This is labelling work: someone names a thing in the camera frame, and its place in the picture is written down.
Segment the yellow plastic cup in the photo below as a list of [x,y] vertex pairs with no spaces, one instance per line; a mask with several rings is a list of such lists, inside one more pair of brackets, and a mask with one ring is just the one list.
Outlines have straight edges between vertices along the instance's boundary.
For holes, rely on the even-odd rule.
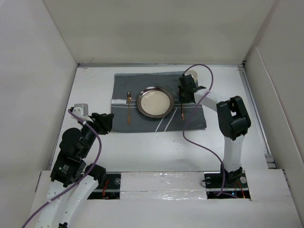
[[194,80],[194,83],[197,86],[198,85],[198,73],[196,71],[194,71],[194,70],[189,70],[187,72],[187,74],[192,76],[192,78]]

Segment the copper spoon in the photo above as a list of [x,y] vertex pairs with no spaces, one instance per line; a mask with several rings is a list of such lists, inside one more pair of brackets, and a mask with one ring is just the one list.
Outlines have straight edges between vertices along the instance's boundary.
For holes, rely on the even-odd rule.
[[181,119],[184,121],[184,110],[183,110],[183,103],[180,104],[180,109],[181,109]]

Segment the brown rimmed cream plate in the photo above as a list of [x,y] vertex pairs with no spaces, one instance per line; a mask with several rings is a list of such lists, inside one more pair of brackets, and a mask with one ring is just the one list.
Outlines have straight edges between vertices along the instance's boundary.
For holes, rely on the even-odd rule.
[[174,96],[161,86],[150,86],[142,90],[136,99],[140,113],[149,118],[163,118],[174,108]]

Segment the copper fork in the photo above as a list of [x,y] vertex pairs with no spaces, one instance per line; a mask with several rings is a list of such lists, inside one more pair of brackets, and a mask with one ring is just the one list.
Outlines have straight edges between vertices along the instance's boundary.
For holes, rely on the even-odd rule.
[[128,104],[128,119],[127,119],[127,124],[130,125],[131,123],[131,117],[130,117],[130,105],[131,105],[131,92],[127,92],[127,104]]

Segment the grey striped cloth placemat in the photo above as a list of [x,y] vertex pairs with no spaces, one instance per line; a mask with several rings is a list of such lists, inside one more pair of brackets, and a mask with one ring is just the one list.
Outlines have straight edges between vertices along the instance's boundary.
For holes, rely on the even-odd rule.
[[[181,104],[178,101],[179,78],[182,72],[159,72],[137,74],[115,74],[114,89],[111,100],[111,113],[114,114],[112,131],[116,133],[152,133],[167,131],[183,131],[190,118],[195,104],[183,104],[184,121],[181,119]],[[138,94],[147,87],[161,86],[174,96],[173,110],[163,118],[144,116],[136,106]],[[131,123],[127,124],[128,104],[127,92],[131,92]]]

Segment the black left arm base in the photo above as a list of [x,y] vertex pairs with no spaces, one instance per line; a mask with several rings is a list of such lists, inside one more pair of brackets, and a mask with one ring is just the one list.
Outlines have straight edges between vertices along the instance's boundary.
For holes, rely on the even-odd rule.
[[117,200],[120,198],[121,173],[110,172],[105,181],[88,197],[89,200]]

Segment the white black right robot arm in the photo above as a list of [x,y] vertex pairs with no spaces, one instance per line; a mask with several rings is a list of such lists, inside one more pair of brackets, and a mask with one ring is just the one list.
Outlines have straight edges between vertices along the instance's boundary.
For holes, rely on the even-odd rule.
[[191,75],[179,78],[179,101],[183,104],[203,105],[217,113],[218,124],[224,136],[224,168],[219,181],[225,187],[236,183],[242,173],[242,143],[251,126],[245,104],[240,96],[225,97],[197,86]]

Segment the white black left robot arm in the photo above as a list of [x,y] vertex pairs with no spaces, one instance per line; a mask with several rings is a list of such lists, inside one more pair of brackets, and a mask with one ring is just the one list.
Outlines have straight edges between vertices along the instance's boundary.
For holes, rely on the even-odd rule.
[[69,128],[62,135],[47,199],[38,209],[37,228],[72,228],[89,195],[106,182],[106,169],[96,162],[87,165],[84,159],[95,141],[99,143],[97,156],[101,155],[100,136],[111,132],[114,114],[93,113],[86,118],[72,114],[72,117],[82,128]]

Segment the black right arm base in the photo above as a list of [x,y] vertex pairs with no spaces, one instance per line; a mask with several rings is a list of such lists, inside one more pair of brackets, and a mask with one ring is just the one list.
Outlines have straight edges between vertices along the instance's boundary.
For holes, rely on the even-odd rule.
[[219,172],[205,172],[201,186],[206,189],[207,199],[250,199],[246,174],[232,181],[225,180],[222,188],[222,177]]

